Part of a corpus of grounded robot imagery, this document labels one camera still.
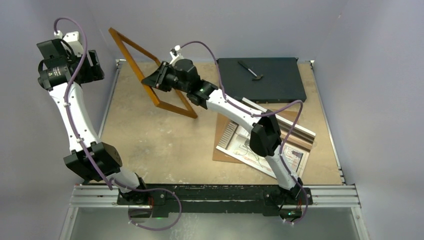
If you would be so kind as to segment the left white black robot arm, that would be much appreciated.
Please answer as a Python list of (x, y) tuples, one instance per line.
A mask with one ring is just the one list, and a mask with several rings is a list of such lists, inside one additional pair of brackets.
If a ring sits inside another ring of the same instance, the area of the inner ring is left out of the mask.
[(70, 154), (63, 159), (66, 167), (86, 181), (118, 187), (126, 201), (146, 203), (149, 191), (143, 179), (124, 168), (115, 147), (101, 141), (84, 103), (82, 84), (105, 77), (96, 51), (60, 38), (36, 46), (43, 56), (38, 83), (54, 100), (67, 132)]

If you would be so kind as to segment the glossy plant photo print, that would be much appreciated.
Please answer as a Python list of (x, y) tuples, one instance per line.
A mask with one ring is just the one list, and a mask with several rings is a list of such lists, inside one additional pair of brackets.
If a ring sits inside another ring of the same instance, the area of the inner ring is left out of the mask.
[[(275, 179), (276, 176), (266, 159), (255, 154), (250, 148), (250, 138), (249, 131), (229, 120), (215, 148)], [(296, 124), (283, 146), (282, 152), (288, 161), (288, 166), (296, 171), (298, 177), (303, 175), (315, 138), (316, 134), (313, 131)]]

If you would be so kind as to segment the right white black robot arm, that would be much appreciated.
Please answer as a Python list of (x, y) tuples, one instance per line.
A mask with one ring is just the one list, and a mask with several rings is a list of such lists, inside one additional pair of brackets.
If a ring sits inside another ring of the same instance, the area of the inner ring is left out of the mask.
[(200, 77), (194, 63), (189, 59), (175, 64), (163, 61), (156, 71), (141, 80), (142, 84), (163, 92), (179, 90), (196, 106), (215, 111), (236, 122), (250, 134), (249, 147), (263, 157), (272, 169), (282, 200), (294, 203), (307, 192), (297, 173), (292, 170), (284, 156), (284, 140), (274, 113), (254, 111), (243, 103), (225, 96), (221, 88)]

